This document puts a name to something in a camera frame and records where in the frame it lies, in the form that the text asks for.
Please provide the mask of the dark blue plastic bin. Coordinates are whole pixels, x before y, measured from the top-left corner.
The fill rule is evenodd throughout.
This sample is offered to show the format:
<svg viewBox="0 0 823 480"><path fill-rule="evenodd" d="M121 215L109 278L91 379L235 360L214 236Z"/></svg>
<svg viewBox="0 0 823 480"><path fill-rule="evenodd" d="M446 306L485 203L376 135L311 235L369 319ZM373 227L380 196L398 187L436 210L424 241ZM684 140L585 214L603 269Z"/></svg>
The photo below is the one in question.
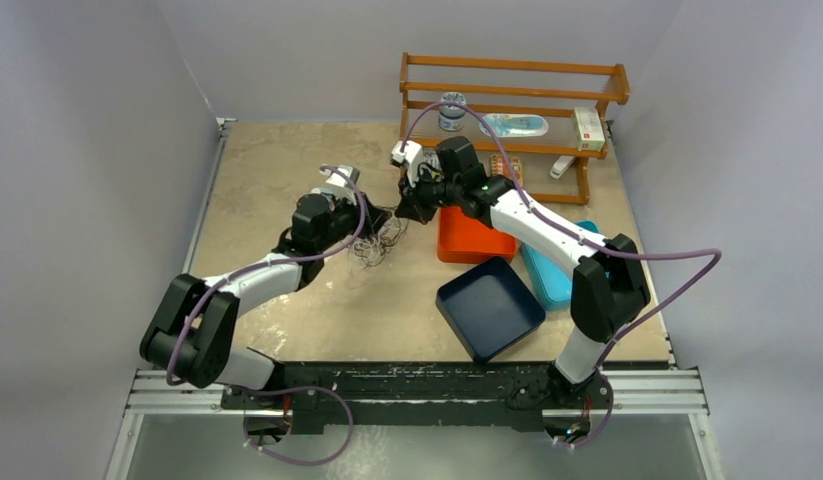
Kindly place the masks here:
<svg viewBox="0 0 823 480"><path fill-rule="evenodd" d="M546 310L502 257L439 287L435 305L475 364L488 363L546 319Z"/></svg>

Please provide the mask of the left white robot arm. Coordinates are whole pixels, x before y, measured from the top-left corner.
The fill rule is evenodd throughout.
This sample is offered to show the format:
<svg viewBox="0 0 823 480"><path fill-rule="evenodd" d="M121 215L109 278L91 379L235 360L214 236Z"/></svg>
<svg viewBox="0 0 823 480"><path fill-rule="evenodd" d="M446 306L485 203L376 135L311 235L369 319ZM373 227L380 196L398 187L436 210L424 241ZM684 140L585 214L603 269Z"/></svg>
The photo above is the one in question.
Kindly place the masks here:
<svg viewBox="0 0 823 480"><path fill-rule="evenodd" d="M263 259L212 277L176 276L140 341L140 357L165 369L171 385L233 384L246 388L259 408L276 407L284 399L285 382L273 374L272 358L234 348L238 319L304 289L330 252L357 238L377 237L391 217L390 210L365 195L344 198L315 190L300 197L290 227Z"/></svg>

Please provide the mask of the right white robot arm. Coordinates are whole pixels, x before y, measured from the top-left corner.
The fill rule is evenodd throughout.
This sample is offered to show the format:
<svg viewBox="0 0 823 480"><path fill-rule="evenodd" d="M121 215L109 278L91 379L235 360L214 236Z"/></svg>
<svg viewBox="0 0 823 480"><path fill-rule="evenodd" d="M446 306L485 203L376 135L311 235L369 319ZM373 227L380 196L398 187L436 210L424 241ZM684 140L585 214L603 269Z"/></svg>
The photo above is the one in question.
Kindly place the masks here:
<svg viewBox="0 0 823 480"><path fill-rule="evenodd" d="M634 241L608 239L585 230L532 199L514 180L490 175L470 140L440 142L436 166L413 141L398 141L390 162L401 171L396 213L424 224L440 208L457 207L489 229L530 246L563 270L572 282L574 328L555 359L548 392L571 407L588 391L613 337L649 305L651 295Z"/></svg>

